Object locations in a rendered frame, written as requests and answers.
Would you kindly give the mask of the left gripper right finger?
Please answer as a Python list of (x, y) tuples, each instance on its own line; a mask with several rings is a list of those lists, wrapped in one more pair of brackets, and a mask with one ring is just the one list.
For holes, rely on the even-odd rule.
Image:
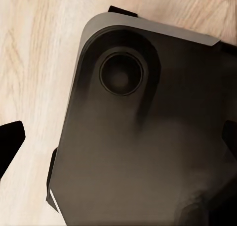
[(237, 122), (226, 120), (221, 137), (237, 160)]

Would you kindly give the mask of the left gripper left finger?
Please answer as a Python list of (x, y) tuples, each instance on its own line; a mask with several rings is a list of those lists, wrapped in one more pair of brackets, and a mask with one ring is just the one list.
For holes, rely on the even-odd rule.
[(0, 126), (0, 179), (26, 139), (22, 121)]

